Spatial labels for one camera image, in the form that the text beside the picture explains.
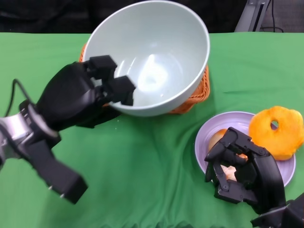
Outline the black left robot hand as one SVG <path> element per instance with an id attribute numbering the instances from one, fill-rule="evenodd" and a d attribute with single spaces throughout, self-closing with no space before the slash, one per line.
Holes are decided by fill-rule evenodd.
<path id="1" fill-rule="evenodd" d="M 114 77 L 117 65 L 107 56 L 66 65 L 46 85 L 36 108 L 47 125 L 62 131 L 72 126 L 94 128 L 120 113 L 108 103 L 133 105 L 134 84 Z"/>

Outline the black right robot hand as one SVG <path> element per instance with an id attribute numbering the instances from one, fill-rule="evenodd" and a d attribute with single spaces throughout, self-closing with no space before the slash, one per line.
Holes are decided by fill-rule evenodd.
<path id="1" fill-rule="evenodd" d="M 275 159 L 237 129 L 228 128 L 205 161 L 205 181 L 213 182 L 215 198 L 245 202 L 257 214 L 286 205 L 284 182 Z"/>

